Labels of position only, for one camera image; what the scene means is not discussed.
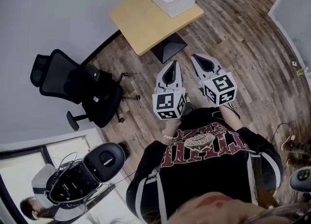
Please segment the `chair base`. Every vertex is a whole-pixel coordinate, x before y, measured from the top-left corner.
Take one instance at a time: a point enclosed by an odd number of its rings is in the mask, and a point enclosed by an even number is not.
[[[130,152],[127,150],[127,145],[125,143],[118,143],[118,145],[121,146],[122,150],[124,151],[125,154],[125,160],[128,159],[128,157],[130,156]]]
[[[123,77],[127,77],[129,76],[129,73],[121,73],[121,75],[119,76],[118,80],[116,81],[118,84],[120,84],[121,80],[123,79]],[[127,97],[127,96],[123,96],[122,97],[123,100],[131,100],[131,101],[139,101],[140,100],[140,95],[136,95],[135,97]],[[124,118],[121,118],[119,116],[118,110],[116,112],[117,118],[119,123],[123,123],[125,121]],[[79,125],[77,123],[77,121],[80,120],[84,120],[89,118],[90,121],[92,121],[92,119],[90,119],[90,117],[87,114],[84,115],[79,115],[79,116],[73,116],[69,111],[67,112],[67,120],[70,124],[70,126],[73,128],[74,131],[78,131],[79,130]]]

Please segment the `window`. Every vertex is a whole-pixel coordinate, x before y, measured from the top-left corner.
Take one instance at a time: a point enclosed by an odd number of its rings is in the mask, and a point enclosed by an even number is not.
[[[18,210],[20,201],[34,194],[31,180],[44,166],[45,161],[40,152],[0,160],[2,180]],[[26,221],[30,224],[35,222],[29,219]],[[45,224],[50,221],[41,219],[36,223]]]
[[[58,168],[62,159],[72,152],[77,152],[77,154],[69,155],[64,159],[63,163],[73,161],[75,157],[76,159],[82,159],[90,150],[90,146],[85,137],[79,137],[47,145],[47,150],[53,161],[53,165]]]
[[[77,155],[72,154],[68,156],[64,159],[63,163],[73,161],[74,159],[81,159],[90,149],[101,144],[101,140],[97,142],[92,138],[89,140],[93,142],[91,147],[86,137],[82,136],[22,151],[0,153],[0,197],[17,224],[60,223],[51,219],[29,220],[20,212],[19,203],[22,199],[33,195],[31,181],[45,164],[50,163],[58,168],[61,160],[70,153],[77,152]],[[112,182],[116,183],[123,179],[124,177],[118,173]],[[136,217],[127,209],[120,195],[120,192],[125,195],[127,188],[126,185],[122,184],[126,184],[126,181],[118,184],[122,188],[121,191],[116,190],[116,186],[114,185],[110,186],[109,190],[103,196],[100,196],[88,205],[89,212],[86,215],[72,221],[67,221],[66,224],[90,223],[87,219],[88,216],[98,218],[103,223],[106,223],[107,220],[115,219],[118,215],[122,220],[130,221],[129,223],[137,221]],[[103,185],[95,195],[103,192],[106,188],[107,186]]]

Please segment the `black office chair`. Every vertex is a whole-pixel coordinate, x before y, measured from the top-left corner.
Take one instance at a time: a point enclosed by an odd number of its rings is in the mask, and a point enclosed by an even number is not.
[[[76,104],[82,102],[85,115],[74,117],[67,112],[68,122],[77,131],[77,121],[86,118],[100,128],[105,127],[115,114],[119,122],[124,122],[124,118],[118,115],[121,100],[140,100],[140,96],[123,96],[120,86],[123,76],[128,76],[128,73],[122,73],[114,81],[111,73],[98,70],[91,64],[82,67],[61,50],[54,50],[51,55],[37,55],[30,80],[44,96],[62,98]]]

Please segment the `hand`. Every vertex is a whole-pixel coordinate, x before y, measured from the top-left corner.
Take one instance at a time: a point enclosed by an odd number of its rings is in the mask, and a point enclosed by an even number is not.
[[[242,224],[264,208],[218,192],[204,194],[183,204],[168,224]]]
[[[169,137],[174,137],[178,127],[181,124],[180,119],[175,119],[175,120],[169,120],[166,121],[166,127],[164,129],[164,135],[169,136]],[[163,137],[162,140],[160,140],[161,143],[168,145],[171,142],[171,139]]]

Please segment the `wooden floor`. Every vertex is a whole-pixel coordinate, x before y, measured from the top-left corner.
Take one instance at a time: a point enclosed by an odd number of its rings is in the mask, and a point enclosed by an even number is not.
[[[304,76],[296,75],[291,61],[296,60],[287,43],[267,13],[275,0],[197,0],[204,10],[203,17],[178,33],[188,46],[178,53],[182,68],[184,87],[192,103],[204,106],[190,62],[193,53],[205,53],[217,58],[233,73],[238,84],[234,106],[242,122],[254,132],[275,144],[289,135],[289,128],[282,125],[272,140],[280,123],[292,122],[296,140],[311,138],[311,93]],[[120,35],[92,61],[98,68],[110,71],[115,78],[121,72],[131,73],[122,81],[126,94],[141,96],[140,102],[121,103],[124,123],[114,118],[104,129],[111,142],[125,141],[131,152],[125,170],[134,172],[144,148],[161,136],[164,122],[152,110],[152,94],[156,75],[163,65],[151,53],[137,56],[124,36]],[[282,153],[285,165],[287,154]],[[297,194],[289,189],[286,176],[277,193],[281,202],[292,202]]]

